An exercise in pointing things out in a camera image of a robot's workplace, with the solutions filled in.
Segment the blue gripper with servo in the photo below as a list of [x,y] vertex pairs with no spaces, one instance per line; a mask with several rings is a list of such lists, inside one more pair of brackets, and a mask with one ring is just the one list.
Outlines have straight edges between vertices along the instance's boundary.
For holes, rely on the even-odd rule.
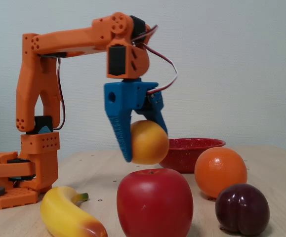
[[132,161],[130,131],[132,110],[157,123],[168,134],[161,113],[162,92],[147,94],[147,91],[157,86],[157,82],[144,82],[141,78],[104,84],[105,111],[126,162]]

